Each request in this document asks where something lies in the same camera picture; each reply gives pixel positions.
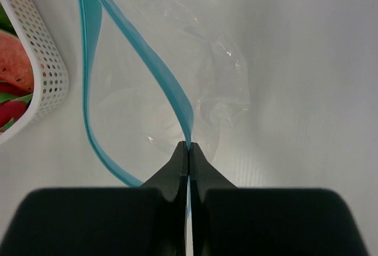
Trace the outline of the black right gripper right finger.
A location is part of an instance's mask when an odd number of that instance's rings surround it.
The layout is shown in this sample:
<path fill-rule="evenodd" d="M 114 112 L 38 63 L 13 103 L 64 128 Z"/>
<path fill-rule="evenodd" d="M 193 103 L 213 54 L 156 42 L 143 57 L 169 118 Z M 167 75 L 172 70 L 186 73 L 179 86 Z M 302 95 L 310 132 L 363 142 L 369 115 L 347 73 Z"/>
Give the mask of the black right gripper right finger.
<path fill-rule="evenodd" d="M 367 255 L 339 194 L 239 188 L 193 143 L 188 154 L 195 255 Z"/>

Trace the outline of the red watermelon slice toy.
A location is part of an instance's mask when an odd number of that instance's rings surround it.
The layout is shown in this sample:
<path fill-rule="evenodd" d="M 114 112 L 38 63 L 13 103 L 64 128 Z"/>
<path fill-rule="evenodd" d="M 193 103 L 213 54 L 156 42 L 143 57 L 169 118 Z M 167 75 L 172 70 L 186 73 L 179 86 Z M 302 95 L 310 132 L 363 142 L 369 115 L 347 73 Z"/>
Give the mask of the red watermelon slice toy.
<path fill-rule="evenodd" d="M 27 93 L 34 91 L 30 59 L 21 41 L 4 30 L 1 30 L 1 80 Z"/>

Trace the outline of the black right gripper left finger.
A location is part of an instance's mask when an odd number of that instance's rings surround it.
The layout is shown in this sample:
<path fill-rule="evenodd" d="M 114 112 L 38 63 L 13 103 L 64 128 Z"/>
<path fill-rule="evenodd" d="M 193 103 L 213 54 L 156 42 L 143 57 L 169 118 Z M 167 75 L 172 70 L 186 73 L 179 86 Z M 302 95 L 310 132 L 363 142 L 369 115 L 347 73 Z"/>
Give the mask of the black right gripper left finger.
<path fill-rule="evenodd" d="M 188 152 L 137 188 L 45 188 L 17 211 L 18 255 L 184 255 Z"/>

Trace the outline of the clear zip bag blue zipper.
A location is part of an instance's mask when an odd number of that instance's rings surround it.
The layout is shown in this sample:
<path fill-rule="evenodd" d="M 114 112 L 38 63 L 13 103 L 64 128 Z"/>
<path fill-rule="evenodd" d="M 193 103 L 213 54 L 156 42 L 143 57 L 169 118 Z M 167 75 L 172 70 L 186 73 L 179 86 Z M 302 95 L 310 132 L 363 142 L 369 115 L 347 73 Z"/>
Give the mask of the clear zip bag blue zipper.
<path fill-rule="evenodd" d="M 104 167 L 139 187 L 178 142 L 213 160 L 250 107 L 247 63 L 207 0 L 78 0 L 83 118 Z"/>

